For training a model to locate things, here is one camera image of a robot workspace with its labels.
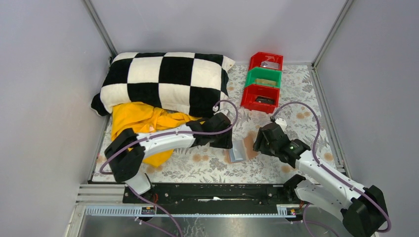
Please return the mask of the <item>pink leather card holder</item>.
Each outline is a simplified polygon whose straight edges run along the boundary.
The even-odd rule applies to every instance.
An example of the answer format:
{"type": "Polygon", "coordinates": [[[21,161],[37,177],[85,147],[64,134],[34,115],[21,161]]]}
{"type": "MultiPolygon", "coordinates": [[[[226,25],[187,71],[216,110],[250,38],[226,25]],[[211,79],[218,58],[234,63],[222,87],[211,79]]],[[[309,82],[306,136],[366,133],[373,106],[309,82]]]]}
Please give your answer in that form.
{"type": "Polygon", "coordinates": [[[231,163],[239,163],[251,160],[258,156],[259,152],[253,150],[256,133],[251,131],[242,140],[233,141],[233,147],[228,150],[228,159],[231,163]]]}

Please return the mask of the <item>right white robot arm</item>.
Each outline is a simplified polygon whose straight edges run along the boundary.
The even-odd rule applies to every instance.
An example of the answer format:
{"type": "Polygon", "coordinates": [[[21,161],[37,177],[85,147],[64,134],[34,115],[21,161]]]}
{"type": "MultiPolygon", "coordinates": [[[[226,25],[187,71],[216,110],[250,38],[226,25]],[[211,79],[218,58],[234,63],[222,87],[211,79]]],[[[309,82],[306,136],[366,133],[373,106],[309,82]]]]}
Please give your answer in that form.
{"type": "Polygon", "coordinates": [[[259,129],[253,150],[277,157],[313,178],[317,184],[295,175],[284,186],[298,199],[336,217],[352,236],[370,237],[384,223],[391,225],[383,192],[378,187],[367,188],[315,159],[307,144],[290,140],[277,123],[259,129]]]}

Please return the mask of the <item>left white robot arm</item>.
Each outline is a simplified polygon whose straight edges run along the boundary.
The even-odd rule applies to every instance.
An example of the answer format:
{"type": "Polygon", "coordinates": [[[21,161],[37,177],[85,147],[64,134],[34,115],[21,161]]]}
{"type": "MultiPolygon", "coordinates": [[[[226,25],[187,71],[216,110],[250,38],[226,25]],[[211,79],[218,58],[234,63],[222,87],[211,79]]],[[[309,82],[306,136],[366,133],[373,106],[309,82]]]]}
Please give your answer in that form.
{"type": "Polygon", "coordinates": [[[169,150],[205,145],[230,149],[231,135],[232,123],[223,113],[216,113],[204,122],[190,121],[154,133],[136,133],[127,128],[105,149],[105,164],[116,182],[143,194],[151,189],[147,175],[139,172],[146,158],[169,150]]]}

